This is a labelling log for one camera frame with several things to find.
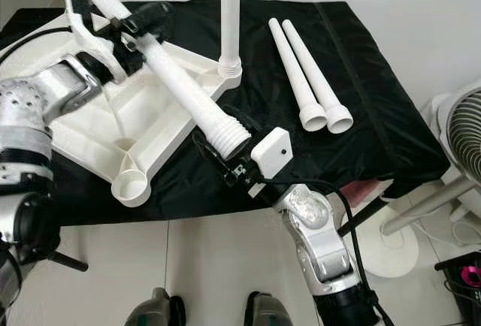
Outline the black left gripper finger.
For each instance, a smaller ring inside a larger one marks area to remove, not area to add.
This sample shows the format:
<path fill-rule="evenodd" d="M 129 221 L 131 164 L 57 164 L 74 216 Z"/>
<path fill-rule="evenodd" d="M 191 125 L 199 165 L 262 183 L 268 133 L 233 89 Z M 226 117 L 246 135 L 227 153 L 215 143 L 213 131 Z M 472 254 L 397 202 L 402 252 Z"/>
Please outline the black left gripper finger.
<path fill-rule="evenodd" d="M 120 30 L 135 38 L 153 35 L 167 38 L 173 24 L 173 6 L 168 1 L 156 1 L 144 5 L 120 20 Z"/>
<path fill-rule="evenodd" d="M 158 53 L 159 42 L 157 40 L 137 40 L 137 48 L 144 55 L 144 64 L 151 71 L 159 71 Z"/>

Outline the white plastic table leg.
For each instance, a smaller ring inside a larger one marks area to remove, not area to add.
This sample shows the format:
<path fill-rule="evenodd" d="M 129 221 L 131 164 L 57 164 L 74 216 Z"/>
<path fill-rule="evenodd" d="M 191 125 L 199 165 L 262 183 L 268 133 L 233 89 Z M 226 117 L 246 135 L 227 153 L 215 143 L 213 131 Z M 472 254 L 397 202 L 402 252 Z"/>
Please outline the white plastic table leg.
<path fill-rule="evenodd" d="M 291 20 L 283 20 L 280 24 L 289 43 L 292 45 L 296 58 L 298 58 L 300 68 L 302 68 L 302 71 L 308 79 L 310 89 L 313 90 L 317 102 L 322 105 L 326 113 L 326 128 L 332 134 L 343 134 L 345 131 L 350 130 L 353 126 L 352 114 L 347 107 L 337 99 L 334 90 L 331 88 L 330 83 L 328 83 L 322 71 L 320 71 L 319 65 L 317 65 L 312 54 L 310 54 L 298 30 L 293 27 Z"/>
<path fill-rule="evenodd" d="M 291 83 L 295 102 L 298 103 L 298 118 L 306 131 L 318 131 L 327 125 L 326 113 L 322 105 L 316 100 L 315 93 L 310 89 L 310 84 L 299 65 L 298 58 L 293 52 L 282 26 L 276 18 L 268 21 L 269 30 L 278 49 L 282 64 L 284 65 L 289 83 Z"/>
<path fill-rule="evenodd" d="M 219 74 L 234 78 L 243 72 L 240 58 L 241 0 L 220 0 L 221 53 Z"/>
<path fill-rule="evenodd" d="M 92 0 L 94 5 L 110 20 L 123 20 L 131 16 L 131 11 L 120 0 Z M 144 35 L 137 40 L 157 40 L 153 35 Z M 203 92 L 199 83 L 179 66 L 175 59 L 159 44 L 157 51 L 159 71 L 155 75 L 165 83 L 169 92 L 179 105 L 190 114 L 196 125 L 203 131 L 207 140 L 219 151 L 223 158 L 230 158 L 244 147 L 251 134 L 244 125 L 230 114 L 224 112 L 207 93 Z"/>

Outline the white plastic table top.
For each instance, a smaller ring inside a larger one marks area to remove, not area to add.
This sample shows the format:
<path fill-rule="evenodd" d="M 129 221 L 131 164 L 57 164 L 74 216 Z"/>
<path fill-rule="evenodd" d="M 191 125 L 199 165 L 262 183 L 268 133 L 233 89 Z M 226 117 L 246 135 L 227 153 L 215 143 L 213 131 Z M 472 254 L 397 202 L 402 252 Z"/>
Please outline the white plastic table top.
<path fill-rule="evenodd" d="M 213 59 L 171 42 L 161 45 L 214 101 L 240 83 L 240 76 L 221 76 Z M 196 124 L 145 65 L 122 83 L 107 83 L 99 96 L 49 127 L 56 155 L 109 182 L 113 198 L 135 208 L 147 202 L 150 180 L 172 162 Z"/>

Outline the black metal table leg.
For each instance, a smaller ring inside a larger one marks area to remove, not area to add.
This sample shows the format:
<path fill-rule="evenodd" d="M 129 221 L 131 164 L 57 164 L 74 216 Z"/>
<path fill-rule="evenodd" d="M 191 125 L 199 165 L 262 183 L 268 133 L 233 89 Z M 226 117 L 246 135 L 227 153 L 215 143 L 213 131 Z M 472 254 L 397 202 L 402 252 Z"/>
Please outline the black metal table leg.
<path fill-rule="evenodd" d="M 74 269 L 79 272 L 86 272 L 89 270 L 89 265 L 85 261 L 80 261 L 78 258 L 72 258 L 57 251 L 50 253 L 45 257 L 45 260 L 61 264 L 63 267 Z"/>
<path fill-rule="evenodd" d="M 339 236 L 344 237 L 347 234 L 353 232 L 359 225 L 361 225 L 361 223 L 370 219 L 382 208 L 385 208 L 388 203 L 389 201 L 387 201 L 386 199 L 382 199 L 382 197 L 378 197 L 375 200 L 372 200 L 370 203 L 368 203 L 367 206 L 361 208 L 357 213 L 353 213 L 353 215 L 348 216 L 348 219 L 346 220 L 346 222 L 343 223 L 343 225 L 339 227 L 337 233 L 339 234 Z"/>

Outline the grey right robot foot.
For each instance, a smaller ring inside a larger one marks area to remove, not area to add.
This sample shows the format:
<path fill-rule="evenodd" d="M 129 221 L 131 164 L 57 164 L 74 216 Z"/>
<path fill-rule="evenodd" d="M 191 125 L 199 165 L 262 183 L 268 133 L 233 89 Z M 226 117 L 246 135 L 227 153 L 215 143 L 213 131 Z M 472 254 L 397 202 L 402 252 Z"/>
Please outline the grey right robot foot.
<path fill-rule="evenodd" d="M 245 303 L 244 326 L 293 326 L 293 321 L 280 299 L 252 291 Z"/>

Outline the grey robot foot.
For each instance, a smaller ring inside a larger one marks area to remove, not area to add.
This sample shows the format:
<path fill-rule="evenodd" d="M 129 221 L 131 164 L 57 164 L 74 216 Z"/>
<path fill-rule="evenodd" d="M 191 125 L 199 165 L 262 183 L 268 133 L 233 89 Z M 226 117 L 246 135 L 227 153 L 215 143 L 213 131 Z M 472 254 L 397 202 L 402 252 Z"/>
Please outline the grey robot foot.
<path fill-rule="evenodd" d="M 244 326 L 293 326 L 293 321 L 280 299 L 252 291 L 245 303 Z"/>
<path fill-rule="evenodd" d="M 124 326 L 186 326 L 186 305 L 179 295 L 165 288 L 153 289 L 152 296 L 135 306 Z"/>

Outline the black table cloth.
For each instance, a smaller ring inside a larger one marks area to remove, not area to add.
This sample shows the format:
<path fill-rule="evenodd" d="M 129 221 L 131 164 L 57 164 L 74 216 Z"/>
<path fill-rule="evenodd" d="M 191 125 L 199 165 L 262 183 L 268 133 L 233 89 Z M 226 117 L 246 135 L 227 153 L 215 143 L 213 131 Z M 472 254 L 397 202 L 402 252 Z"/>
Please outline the black table cloth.
<path fill-rule="evenodd" d="M 291 20 L 354 123 L 343 134 L 304 131 L 286 72 L 268 30 L 271 18 Z M 281 127 L 295 148 L 293 175 L 339 186 L 391 180 L 403 196 L 439 179 L 449 161 L 418 107 L 403 89 L 370 29 L 343 1 L 243 0 L 240 4 L 243 79 L 219 97 L 247 125 Z M 54 155 L 55 186 L 48 212 L 62 225 L 194 219 L 264 208 L 231 192 L 212 162 L 186 141 L 151 182 L 148 202 L 127 208 L 109 183 Z"/>

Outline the grey left robot foot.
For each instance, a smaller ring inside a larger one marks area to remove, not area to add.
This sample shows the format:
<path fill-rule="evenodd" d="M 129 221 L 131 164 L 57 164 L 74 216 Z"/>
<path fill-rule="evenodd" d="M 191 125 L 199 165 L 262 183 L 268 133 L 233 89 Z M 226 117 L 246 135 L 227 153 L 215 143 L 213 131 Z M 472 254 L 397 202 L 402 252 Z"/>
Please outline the grey left robot foot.
<path fill-rule="evenodd" d="M 135 306 L 124 326 L 186 326 L 186 305 L 179 295 L 165 288 L 153 289 L 152 296 Z"/>

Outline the magenta vacuum cleaner part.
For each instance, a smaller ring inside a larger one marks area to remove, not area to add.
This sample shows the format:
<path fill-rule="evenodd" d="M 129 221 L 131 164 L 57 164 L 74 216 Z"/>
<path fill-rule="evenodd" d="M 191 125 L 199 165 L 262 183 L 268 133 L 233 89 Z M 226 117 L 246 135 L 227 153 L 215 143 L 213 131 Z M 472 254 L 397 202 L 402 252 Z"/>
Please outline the magenta vacuum cleaner part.
<path fill-rule="evenodd" d="M 458 275 L 467 287 L 481 288 L 481 265 L 462 265 Z"/>

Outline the white pedestal fan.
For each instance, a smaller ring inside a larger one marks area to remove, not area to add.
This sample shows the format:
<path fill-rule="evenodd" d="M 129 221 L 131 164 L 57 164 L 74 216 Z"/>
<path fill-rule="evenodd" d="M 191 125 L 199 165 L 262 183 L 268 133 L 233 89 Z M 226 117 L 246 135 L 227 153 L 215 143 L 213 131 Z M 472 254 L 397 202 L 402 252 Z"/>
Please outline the white pedestal fan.
<path fill-rule="evenodd" d="M 354 228 L 360 259 L 365 271 L 378 277 L 404 276 L 418 263 L 413 223 L 464 193 L 481 189 L 481 79 L 433 98 L 429 110 L 429 124 L 458 176 L 402 213 L 390 210 L 389 200 L 381 195 L 358 209 L 357 217 L 367 216 Z"/>

